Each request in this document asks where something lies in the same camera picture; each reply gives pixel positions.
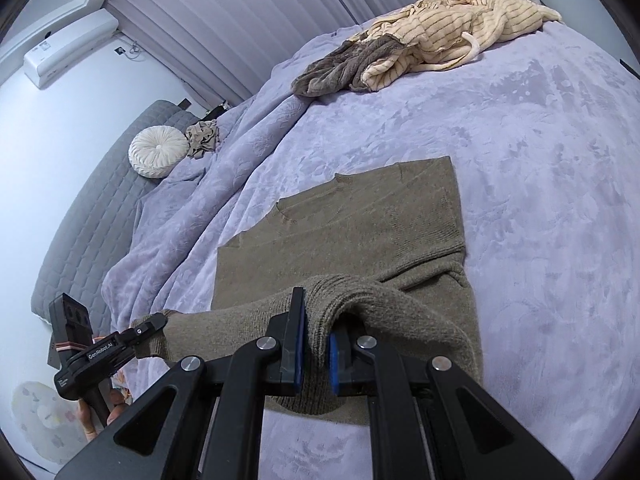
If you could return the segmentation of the person left hand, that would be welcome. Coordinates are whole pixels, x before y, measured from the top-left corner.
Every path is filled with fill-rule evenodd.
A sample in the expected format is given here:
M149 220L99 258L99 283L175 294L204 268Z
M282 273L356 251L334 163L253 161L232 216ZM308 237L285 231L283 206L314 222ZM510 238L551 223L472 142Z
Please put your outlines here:
M111 407L111 411L101 429L93 421L92 409L89 404L84 399L78 401L77 418L88 442L94 440L105 427L111 425L129 408L132 396L126 384L126 378L121 372L118 372L112 378L112 386L108 393L108 398L110 400L107 404Z

